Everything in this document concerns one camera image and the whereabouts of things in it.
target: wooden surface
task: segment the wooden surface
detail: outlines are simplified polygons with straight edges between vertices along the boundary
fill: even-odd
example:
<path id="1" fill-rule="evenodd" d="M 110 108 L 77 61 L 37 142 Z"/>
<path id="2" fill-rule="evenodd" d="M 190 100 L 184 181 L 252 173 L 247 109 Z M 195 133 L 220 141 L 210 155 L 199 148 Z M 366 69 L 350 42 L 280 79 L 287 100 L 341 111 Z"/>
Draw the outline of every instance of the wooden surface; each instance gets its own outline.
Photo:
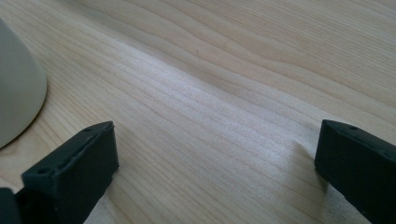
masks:
<path id="1" fill-rule="evenodd" d="M 120 170 L 86 223 L 367 222 L 313 159 L 323 119 L 396 144 L 394 1 L 3 0 L 0 17 L 49 81 L 1 186 L 113 120 Z"/>

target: light wood grain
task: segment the light wood grain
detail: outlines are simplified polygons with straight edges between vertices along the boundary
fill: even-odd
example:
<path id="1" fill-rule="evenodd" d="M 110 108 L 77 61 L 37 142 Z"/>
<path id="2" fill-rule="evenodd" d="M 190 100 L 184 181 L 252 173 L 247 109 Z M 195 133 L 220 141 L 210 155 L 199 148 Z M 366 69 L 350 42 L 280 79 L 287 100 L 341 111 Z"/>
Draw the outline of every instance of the light wood grain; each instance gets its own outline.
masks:
<path id="1" fill-rule="evenodd" d="M 394 2 L 6 0 L 0 17 L 49 80 L 1 186 L 113 120 L 120 170 L 86 223 L 367 223 L 313 159 L 323 119 L 396 144 Z"/>

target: gray rounded object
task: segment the gray rounded object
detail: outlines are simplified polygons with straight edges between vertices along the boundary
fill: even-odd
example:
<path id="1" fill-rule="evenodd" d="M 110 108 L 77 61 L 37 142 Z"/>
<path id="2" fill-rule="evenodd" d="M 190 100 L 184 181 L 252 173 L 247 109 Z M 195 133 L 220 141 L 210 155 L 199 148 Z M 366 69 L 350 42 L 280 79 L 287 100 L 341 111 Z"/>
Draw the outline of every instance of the gray rounded object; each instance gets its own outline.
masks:
<path id="1" fill-rule="evenodd" d="M 44 70 L 0 19 L 0 147 L 32 122 L 46 93 Z"/>

